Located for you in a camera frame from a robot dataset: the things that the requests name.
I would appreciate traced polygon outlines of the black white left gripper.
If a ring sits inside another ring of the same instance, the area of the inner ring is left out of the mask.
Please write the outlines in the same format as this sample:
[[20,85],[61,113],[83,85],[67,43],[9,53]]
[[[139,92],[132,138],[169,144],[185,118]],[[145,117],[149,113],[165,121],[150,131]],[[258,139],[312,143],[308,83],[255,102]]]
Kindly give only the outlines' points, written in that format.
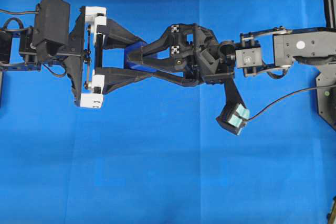
[[81,7],[80,15],[69,34],[64,66],[66,76],[71,81],[74,104],[81,108],[99,109],[103,103],[103,94],[153,76],[151,72],[115,67],[97,67],[95,73],[90,72],[91,42],[98,49],[102,48],[103,43],[105,50],[144,42],[113,19],[107,19],[106,14],[105,7]]

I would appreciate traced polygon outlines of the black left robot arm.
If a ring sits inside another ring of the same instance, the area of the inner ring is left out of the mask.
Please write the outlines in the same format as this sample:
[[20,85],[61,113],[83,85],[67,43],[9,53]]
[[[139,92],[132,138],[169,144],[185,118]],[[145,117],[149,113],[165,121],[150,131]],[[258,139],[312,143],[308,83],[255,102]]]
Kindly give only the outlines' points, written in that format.
[[98,109],[112,90],[151,77],[154,70],[130,66],[104,67],[107,48],[126,48],[140,39],[99,6],[83,6],[70,28],[70,5],[60,0],[37,4],[32,26],[24,26],[14,12],[1,27],[1,72],[40,71],[60,66],[71,82],[78,107]]

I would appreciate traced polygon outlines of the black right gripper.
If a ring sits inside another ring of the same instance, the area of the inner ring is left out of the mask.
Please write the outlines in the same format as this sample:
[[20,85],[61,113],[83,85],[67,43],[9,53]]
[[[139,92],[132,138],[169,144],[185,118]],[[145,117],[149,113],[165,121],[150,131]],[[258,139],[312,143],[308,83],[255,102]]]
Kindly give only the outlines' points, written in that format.
[[[168,57],[151,57],[167,49]],[[159,39],[131,51],[128,60],[153,68],[153,77],[182,87],[224,84],[235,77],[234,41],[219,42],[211,29],[197,23],[167,27]]]

